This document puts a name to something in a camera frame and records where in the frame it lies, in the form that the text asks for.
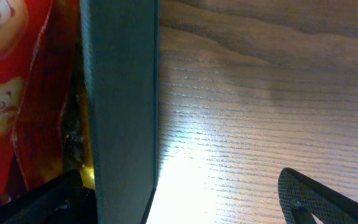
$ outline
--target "red bag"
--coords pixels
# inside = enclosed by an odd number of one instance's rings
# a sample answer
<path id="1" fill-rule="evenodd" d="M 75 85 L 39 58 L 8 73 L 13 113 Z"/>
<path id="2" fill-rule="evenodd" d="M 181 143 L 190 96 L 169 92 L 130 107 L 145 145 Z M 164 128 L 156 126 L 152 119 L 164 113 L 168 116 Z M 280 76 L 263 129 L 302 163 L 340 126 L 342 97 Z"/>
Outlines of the red bag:
<path id="1" fill-rule="evenodd" d="M 0 206 L 63 172 L 78 19 L 77 0 L 0 0 Z"/>

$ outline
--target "wooden table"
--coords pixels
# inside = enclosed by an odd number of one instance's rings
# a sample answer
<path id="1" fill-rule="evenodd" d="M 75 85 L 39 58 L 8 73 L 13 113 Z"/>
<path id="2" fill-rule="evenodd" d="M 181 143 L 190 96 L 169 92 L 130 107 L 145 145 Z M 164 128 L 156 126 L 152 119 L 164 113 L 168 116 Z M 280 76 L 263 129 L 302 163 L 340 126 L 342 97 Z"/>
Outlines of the wooden table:
<path id="1" fill-rule="evenodd" d="M 160 24 L 148 223 L 284 223 L 284 167 L 358 202 L 358 0 L 162 0 Z"/>

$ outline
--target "wood grain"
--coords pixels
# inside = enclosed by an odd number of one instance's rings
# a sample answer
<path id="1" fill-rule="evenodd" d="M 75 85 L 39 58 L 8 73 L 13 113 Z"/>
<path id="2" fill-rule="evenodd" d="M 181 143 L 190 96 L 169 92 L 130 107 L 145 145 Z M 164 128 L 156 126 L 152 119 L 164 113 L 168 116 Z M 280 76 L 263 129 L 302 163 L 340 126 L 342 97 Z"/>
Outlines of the wood grain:
<path id="1" fill-rule="evenodd" d="M 358 202 L 358 1 L 162 0 L 148 223 L 284 223 L 284 167 Z"/>

